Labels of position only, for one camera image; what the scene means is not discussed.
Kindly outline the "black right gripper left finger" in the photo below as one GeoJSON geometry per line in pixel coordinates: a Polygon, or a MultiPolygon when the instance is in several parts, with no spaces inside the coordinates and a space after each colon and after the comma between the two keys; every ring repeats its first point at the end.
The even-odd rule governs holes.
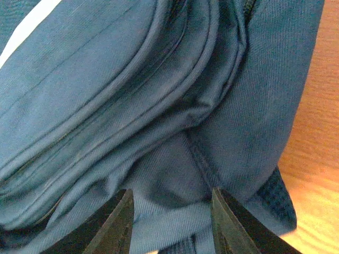
{"type": "Polygon", "coordinates": [[[123,189],[43,253],[129,253],[133,217],[133,192],[123,189]]]}

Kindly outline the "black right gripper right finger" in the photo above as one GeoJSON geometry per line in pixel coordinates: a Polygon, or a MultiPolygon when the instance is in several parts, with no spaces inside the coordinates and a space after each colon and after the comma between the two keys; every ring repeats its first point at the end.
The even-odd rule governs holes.
{"type": "Polygon", "coordinates": [[[211,221],[216,253],[299,253],[240,202],[220,188],[212,190],[211,221]]]}

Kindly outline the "navy blue student backpack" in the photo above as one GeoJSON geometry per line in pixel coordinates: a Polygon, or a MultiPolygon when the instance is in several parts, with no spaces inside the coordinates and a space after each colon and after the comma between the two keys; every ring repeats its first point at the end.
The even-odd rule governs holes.
{"type": "Polygon", "coordinates": [[[1,253],[214,253],[212,191],[297,226],[278,161],[323,1],[1,1],[1,253]]]}

